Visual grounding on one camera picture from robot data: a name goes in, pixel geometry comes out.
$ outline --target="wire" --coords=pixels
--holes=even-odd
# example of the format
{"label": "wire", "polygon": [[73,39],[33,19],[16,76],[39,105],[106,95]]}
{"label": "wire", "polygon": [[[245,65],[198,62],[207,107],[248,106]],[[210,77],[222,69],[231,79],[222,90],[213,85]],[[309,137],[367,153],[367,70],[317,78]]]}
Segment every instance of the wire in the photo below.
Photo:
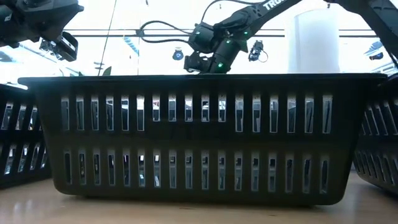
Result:
{"label": "wire", "polygon": [[240,1],[240,0],[214,0],[214,1],[212,1],[212,2],[207,6],[207,8],[205,9],[205,11],[204,11],[204,13],[203,13],[203,15],[202,15],[202,17],[201,17],[200,22],[203,22],[203,20],[205,19],[206,12],[207,12],[207,10],[210,8],[210,6],[212,6],[213,4],[218,3],[218,2],[220,2],[220,1],[229,1],[229,2],[235,2],[235,3],[245,4],[245,5],[254,5],[254,4],[262,3],[262,2],[247,2],[247,1]]}
{"label": "wire", "polygon": [[143,41],[145,41],[147,43],[150,43],[150,44],[159,44],[159,43],[166,43],[166,42],[183,42],[183,43],[188,44],[189,46],[192,46],[190,42],[188,42],[186,40],[183,40],[183,39],[165,39],[165,40],[147,40],[147,39],[145,39],[143,37],[144,36],[144,28],[145,28],[145,26],[148,26],[149,24],[155,24],[155,23],[160,23],[160,24],[167,25],[167,26],[169,26],[171,28],[174,28],[174,29],[176,29],[176,30],[178,30],[180,32],[183,32],[184,34],[192,34],[191,32],[187,32],[187,31],[181,30],[181,29],[173,26],[172,24],[169,24],[168,22],[164,22],[164,21],[149,21],[149,22],[144,23],[139,28],[139,32],[140,32],[139,36],[141,36],[141,39]]}
{"label": "wire", "polygon": [[102,64],[103,64],[103,61],[104,61],[104,54],[105,54],[105,50],[106,50],[106,44],[108,43],[109,33],[111,31],[112,20],[113,20],[113,16],[114,16],[114,12],[115,12],[117,3],[118,3],[118,0],[115,0],[114,5],[113,5],[113,12],[112,12],[112,17],[111,17],[111,22],[109,23],[108,34],[106,35],[106,39],[105,39],[104,50],[102,51],[102,58],[101,58],[101,64],[99,65],[99,69],[98,69],[98,76],[101,73]]}
{"label": "wire", "polygon": [[268,61],[269,56],[268,56],[267,52],[265,52],[264,50],[263,50],[263,52],[264,52],[265,55],[267,56],[267,60],[262,61],[262,60],[259,59],[259,62],[261,62],[261,63],[266,63],[266,62]]}
{"label": "wire", "polygon": [[[259,3],[261,3],[261,2],[246,2],[246,1],[240,1],[240,0],[214,0],[214,1],[211,2],[211,3],[207,6],[207,8],[205,9],[205,11],[204,11],[204,13],[203,13],[203,16],[202,16],[200,22],[203,22],[203,20],[204,20],[204,18],[205,18],[205,15],[206,15],[206,12],[207,12],[207,10],[210,8],[210,6],[212,6],[214,3],[217,3],[217,2],[220,2],[220,1],[230,1],[230,2],[240,3],[240,4],[246,4],[246,5],[253,5],[253,4],[259,4]],[[188,34],[188,35],[192,34],[191,32],[186,32],[186,31],[184,31],[184,30],[181,30],[181,29],[179,29],[179,28],[173,26],[172,24],[169,24],[169,23],[164,22],[164,21],[149,21],[149,22],[144,23],[144,24],[140,27],[140,29],[139,29],[140,36],[141,36],[141,39],[142,39],[143,41],[145,41],[145,42],[147,42],[147,43],[150,43],[150,44],[159,44],[159,43],[166,43],[166,42],[183,42],[183,43],[186,43],[186,44],[188,44],[190,47],[193,48],[193,46],[192,46],[192,44],[191,44],[190,42],[188,42],[188,41],[186,41],[186,40],[183,40],[183,39],[165,39],[165,40],[147,40],[147,39],[145,39],[145,38],[143,37],[143,36],[144,36],[144,27],[145,27],[145,26],[148,26],[149,24],[154,24],[154,23],[160,23],[160,24],[167,25],[167,26],[169,26],[169,27],[171,27],[171,28],[174,28],[174,29],[176,29],[176,30],[178,30],[178,31],[180,31],[180,32],[183,32],[184,34]]]}

